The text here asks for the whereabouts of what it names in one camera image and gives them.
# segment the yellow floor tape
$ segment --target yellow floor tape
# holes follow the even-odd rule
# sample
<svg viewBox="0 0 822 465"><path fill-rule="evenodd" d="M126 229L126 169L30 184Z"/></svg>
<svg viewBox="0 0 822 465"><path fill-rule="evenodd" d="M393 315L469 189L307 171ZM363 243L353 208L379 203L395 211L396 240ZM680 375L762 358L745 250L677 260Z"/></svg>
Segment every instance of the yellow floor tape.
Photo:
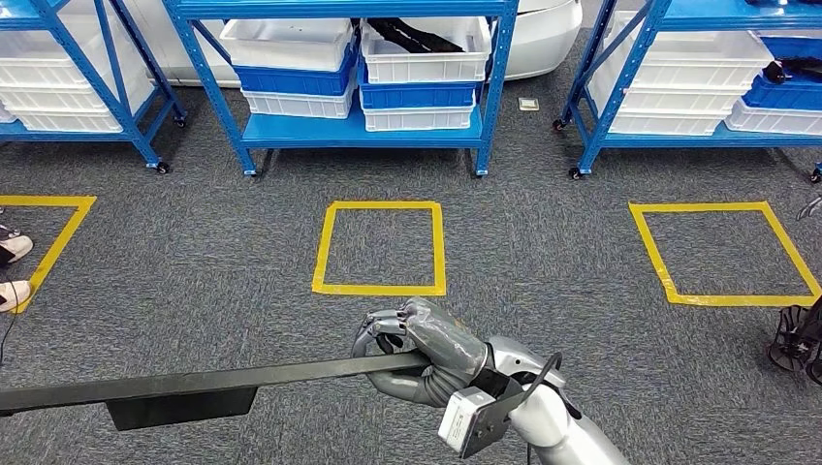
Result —
<svg viewBox="0 0 822 465"><path fill-rule="evenodd" d="M665 294L668 301L671 303L685 303L690 305L708 305L717 307L734 307L734 306L773 306L785 307L788 305L803 305L810 306L813 302L822 295L822 288L816 282L816 278L807 268L807 264L799 255L794 243L788 237L788 233L776 219L774 211L766 201L742 201L742 202L723 202L723 203L629 203L631 214L634 221L639 228L640 237L648 249L650 262L656 270L656 275L662 282L662 287L665 289ZM693 294L679 294L674 285L674 280L668 273L668 268L662 261L662 256L656 248L656 243L653 241L648 223L645 221L645 213L693 213L704 211L759 211L765 215L771 229L774 230L776 238L784 247L791 262L799 271L802 279L805 280L807 287L810 289L812 295L693 295Z"/></svg>
<svg viewBox="0 0 822 465"><path fill-rule="evenodd" d="M332 231L337 210L343 209L429 209L434 256L434 283L431 286L327 284L326 265L332 245ZM442 227L442 207L435 201L335 201L326 210L317 266L311 281L311 291L335 295L445 295L445 234Z"/></svg>
<svg viewBox="0 0 822 465"><path fill-rule="evenodd" d="M28 300L12 310L11 313L21 313L28 307L28 304L31 302L31 297L33 297L43 285L46 276L57 262L57 258L63 252L66 244L69 243L69 239L72 238L72 235L74 235L80 223L82 223L82 220L85 219L85 215L88 214L88 210L91 209L91 205L96 200L96 197L0 196L0 205L3 206L62 206L75 208L75 212L71 218L69 218L66 226L63 227L63 231L54 239L46 255L43 256L40 264L37 265L37 269L34 270L34 274L29 278L32 288L31 296L29 296Z"/></svg>

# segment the shoe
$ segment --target shoe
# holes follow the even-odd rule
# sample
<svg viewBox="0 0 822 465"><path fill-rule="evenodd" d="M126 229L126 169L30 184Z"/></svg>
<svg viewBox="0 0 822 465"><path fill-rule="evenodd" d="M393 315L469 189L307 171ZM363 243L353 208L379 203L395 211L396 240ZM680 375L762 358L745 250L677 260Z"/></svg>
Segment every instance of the shoe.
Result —
<svg viewBox="0 0 822 465"><path fill-rule="evenodd" d="M0 313L17 308L31 295L28 281L12 281L0 284Z"/></svg>
<svg viewBox="0 0 822 465"><path fill-rule="evenodd" d="M13 264L31 252L34 242L27 235L0 240L0 264Z"/></svg>

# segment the black metal beam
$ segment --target black metal beam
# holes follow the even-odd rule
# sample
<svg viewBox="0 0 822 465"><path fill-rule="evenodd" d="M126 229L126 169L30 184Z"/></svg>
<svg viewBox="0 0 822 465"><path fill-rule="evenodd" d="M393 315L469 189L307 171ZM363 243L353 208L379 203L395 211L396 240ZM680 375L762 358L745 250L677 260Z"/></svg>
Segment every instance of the black metal beam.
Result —
<svg viewBox="0 0 822 465"><path fill-rule="evenodd" d="M117 429L248 413L258 387L428 366L418 352L203 373L0 389L0 416L106 403Z"/></svg>

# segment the white sneaker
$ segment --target white sneaker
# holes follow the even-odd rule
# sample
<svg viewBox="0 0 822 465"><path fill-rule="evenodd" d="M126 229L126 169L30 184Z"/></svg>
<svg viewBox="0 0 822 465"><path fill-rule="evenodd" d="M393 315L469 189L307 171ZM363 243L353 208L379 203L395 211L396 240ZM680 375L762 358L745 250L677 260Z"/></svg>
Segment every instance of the white sneaker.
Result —
<svg viewBox="0 0 822 465"><path fill-rule="evenodd" d="M31 238L27 235L19 235L10 239L0 240L0 247L3 247L14 255L14 257L8 261L8 263L13 264L31 252L31 248L34 247L34 242L32 242Z"/></svg>
<svg viewBox="0 0 822 465"><path fill-rule="evenodd" d="M0 284L0 313L8 312L25 302L31 295L28 281L12 281Z"/></svg>

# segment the blue metal shelf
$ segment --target blue metal shelf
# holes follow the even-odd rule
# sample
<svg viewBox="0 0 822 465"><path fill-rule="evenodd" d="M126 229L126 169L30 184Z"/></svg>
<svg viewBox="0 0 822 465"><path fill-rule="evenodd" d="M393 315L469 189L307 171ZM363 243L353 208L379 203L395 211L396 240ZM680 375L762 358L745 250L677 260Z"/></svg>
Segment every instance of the blue metal shelf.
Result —
<svg viewBox="0 0 822 465"><path fill-rule="evenodd" d="M69 0L47 0L59 11ZM0 0L0 30L47 29L43 17L37 13L30 0Z"/></svg>
<svg viewBox="0 0 822 465"><path fill-rule="evenodd" d="M132 43L137 48L142 61L157 83L149 98L142 103L137 111L131 111L120 62L114 48L111 36L109 13L103 3L104 0L94 0L94 7L99 19L100 30L106 46L111 71L116 85L116 95L103 81L100 73L94 68L79 44L72 37L57 12L70 0L0 0L0 30L47 30L54 40L63 46L66 54L74 61L88 84L106 104L112 117L122 127L120 133L70 133L56 131L29 131L21 122L0 124L0 140L46 140L46 141L93 141L119 140L130 141L140 151L145 165L148 168L160 167L160 157L151 147L151 141L160 129L163 121L170 112L174 112L174 120L178 125L185 123L186 112L177 99L171 85L160 70L157 60L148 48L137 24L123 5L123 0L109 0L111 9L117 20L120 21ZM143 133L138 128L138 122L145 116L152 102L162 96L165 99L159 113L151 121L148 129Z"/></svg>
<svg viewBox="0 0 822 465"><path fill-rule="evenodd" d="M174 12L187 19L501 16L509 3L507 0L180 0L174 5Z"/></svg>
<svg viewBox="0 0 822 465"><path fill-rule="evenodd" d="M822 5L789 0L779 8L759 8L744 0L671 0L662 31L745 29L816 29L822 27Z"/></svg>
<svg viewBox="0 0 822 465"><path fill-rule="evenodd" d="M294 147L479 147L483 121L478 108L471 113L471 127L459 130L385 131L365 130L365 115L354 102L347 119L300 118L252 114L243 141L253 148Z"/></svg>
<svg viewBox="0 0 822 465"><path fill-rule="evenodd" d="M744 0L648 0L636 16L602 47L603 37L617 0L605 0L594 22L583 59L577 69L568 100L555 128L574 122L585 146L571 174L578 178L591 173L591 166L602 148L634 147L773 147L822 145L822 137L795 136L776 133L730 131L719 124L712 136L646 136L612 134L609 132L628 88L642 65L645 54L660 31L719 31L757 29L822 29L822 5L810 5L789 0L780 8L750 6ZM628 58L599 117L585 87L594 71L628 37L640 22L636 39ZM580 102L586 101L594 113L594 127L589 131L580 112Z"/></svg>
<svg viewBox="0 0 822 465"><path fill-rule="evenodd" d="M719 123L712 136L646 136L642 134L614 134L605 136L603 147L803 147L822 145L818 136L793 134L753 133L731 131Z"/></svg>
<svg viewBox="0 0 822 465"><path fill-rule="evenodd" d="M474 170L488 174L502 81L517 17L518 0L163 0L174 28L200 76L217 119L237 154L242 172L257 173L251 148L283 147L465 147L477 148ZM344 120L252 114L241 133L208 66L195 29L231 63L231 57L202 25L202 19L267 17L496 16L485 107L471 115L471 127L454 131L369 133L355 101ZM479 88L477 95L483 95Z"/></svg>

